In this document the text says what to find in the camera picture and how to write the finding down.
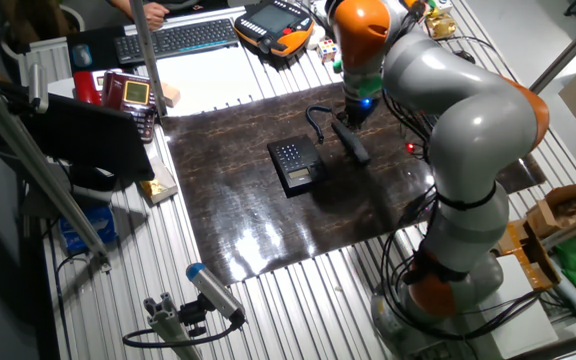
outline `computer keyboard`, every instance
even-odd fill
[[[239,42],[230,20],[214,20],[158,30],[152,33],[155,57],[186,55]],[[137,35],[115,39],[120,64],[143,62]]]

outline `person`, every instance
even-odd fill
[[[110,0],[110,4],[132,19],[130,0]],[[164,24],[164,16],[166,16],[170,10],[156,2],[149,2],[144,5],[144,12],[146,13],[146,21],[148,21],[148,29],[155,31]]]

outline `robotic arm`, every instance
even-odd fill
[[[422,18],[425,7],[414,4],[410,11],[422,13],[413,17]],[[428,143],[439,202],[399,289],[401,303],[426,323],[472,308],[503,282],[488,253],[509,214],[495,176],[539,144],[548,109],[528,89],[408,27],[409,11],[396,1],[329,0],[326,11],[342,54],[347,125],[368,118],[382,87],[404,107],[439,116]],[[373,298],[373,318],[383,337],[395,336],[397,327],[383,321],[390,309],[375,306],[380,301]]]

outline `blue object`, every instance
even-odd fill
[[[92,227],[97,231],[103,243],[109,243],[117,238],[115,230],[115,218],[108,206],[96,206],[84,211],[84,215]],[[72,228],[66,218],[59,219],[59,231],[66,241],[68,250],[83,250],[87,248],[79,234]]]
[[[90,48],[86,44],[75,45],[72,48],[72,60],[79,68],[85,68],[92,64]]]
[[[190,46],[190,47],[187,47],[187,48],[179,49],[179,52],[185,52],[185,51],[190,51],[190,50],[195,50],[195,49],[201,49],[201,48],[204,48],[204,47],[207,47],[207,46],[221,45],[221,44],[225,44],[226,42],[227,42],[226,40],[222,40],[222,41],[215,41],[215,42],[211,42],[211,43],[207,43],[207,44]]]
[[[205,268],[206,268],[206,265],[204,265],[202,263],[194,263],[194,264],[188,266],[188,269],[186,269],[186,276],[188,277],[188,280],[190,280],[190,282],[192,282],[192,280],[195,278],[195,276],[197,276],[197,274],[199,274],[199,272]]]

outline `table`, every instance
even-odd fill
[[[464,1],[455,0],[453,5],[451,14],[460,25],[456,35],[491,42]],[[241,9],[229,9],[183,21],[233,18],[240,13]],[[133,32],[134,27],[127,27],[126,31]],[[491,50],[463,40],[447,46],[468,50],[480,66],[513,79],[510,69]],[[175,116],[240,106],[341,80],[327,66],[317,66],[317,55],[312,52],[299,54],[294,61],[280,62],[275,67],[259,62],[242,48],[199,55],[158,61],[162,80],[177,82],[175,86],[184,90],[185,101],[172,109]],[[223,65],[223,59],[230,61],[228,66]],[[33,44],[31,52],[20,60],[22,78],[34,62],[46,67],[51,82],[72,76],[63,39]],[[214,70],[208,73],[197,70],[204,66]],[[188,77],[189,86],[182,86],[182,75]],[[226,90],[222,86],[231,79],[233,83],[242,80],[242,85]],[[217,89],[205,85],[213,80]],[[160,155],[176,176],[167,135],[160,127],[155,134],[153,146],[148,150]],[[536,199],[553,187],[576,183],[576,162],[555,132],[549,131],[532,155],[547,181],[509,196],[511,220],[523,216]],[[175,359],[170,350],[126,348],[121,336],[147,327],[143,299],[157,298],[168,291],[179,305],[197,296],[194,286],[184,277],[189,264],[202,260],[185,196],[181,192],[150,207],[136,186],[113,195],[113,208],[130,212],[116,217],[120,240],[108,247],[113,267],[108,274],[75,261],[66,264],[55,277],[55,267],[67,253],[56,232],[44,239],[55,329],[63,359]],[[397,233],[403,248],[401,256],[407,256],[418,245],[420,231],[424,230],[424,224],[420,224]],[[374,238],[232,284],[229,288],[246,308],[248,323],[241,332],[199,346],[204,359],[392,359],[375,333],[370,317],[370,296],[379,281],[377,267],[382,243],[380,238]],[[400,261],[395,251],[390,255],[395,264]],[[61,301],[57,284],[64,291]],[[220,316],[213,313],[201,325],[209,334],[226,328]]]
[[[393,231],[406,204],[434,184],[405,149],[416,137],[381,103],[357,132],[372,157],[366,167],[347,155],[332,116],[313,113],[329,179],[287,198],[266,145],[303,134],[316,143],[304,115],[311,105],[343,109],[342,85],[164,122],[199,254],[225,284]],[[532,157],[521,164],[500,172],[509,193],[546,181]]]

